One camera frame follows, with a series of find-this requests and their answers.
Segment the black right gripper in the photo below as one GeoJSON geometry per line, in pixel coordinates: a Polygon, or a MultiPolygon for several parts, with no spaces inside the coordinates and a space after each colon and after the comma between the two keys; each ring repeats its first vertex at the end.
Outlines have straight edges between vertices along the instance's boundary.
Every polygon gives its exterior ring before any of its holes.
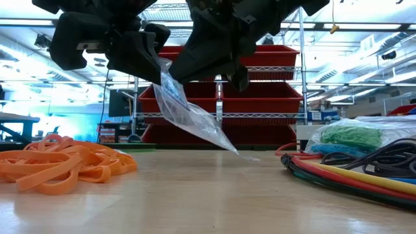
{"type": "Polygon", "coordinates": [[[312,16],[329,0],[198,0],[188,1],[192,33],[169,68],[180,82],[226,75],[228,83],[242,92],[249,84],[248,69],[239,57],[255,51],[266,34],[277,35],[281,23],[302,8],[312,16]]]}

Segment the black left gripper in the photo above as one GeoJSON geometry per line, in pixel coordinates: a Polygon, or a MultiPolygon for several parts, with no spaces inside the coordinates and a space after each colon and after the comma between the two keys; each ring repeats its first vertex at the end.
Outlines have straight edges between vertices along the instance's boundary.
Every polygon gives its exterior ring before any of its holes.
{"type": "Polygon", "coordinates": [[[32,0],[42,10],[57,14],[53,42],[112,42],[106,57],[111,70],[161,83],[157,54],[170,37],[165,25],[149,23],[140,31],[139,14],[150,0],[32,0]]]}

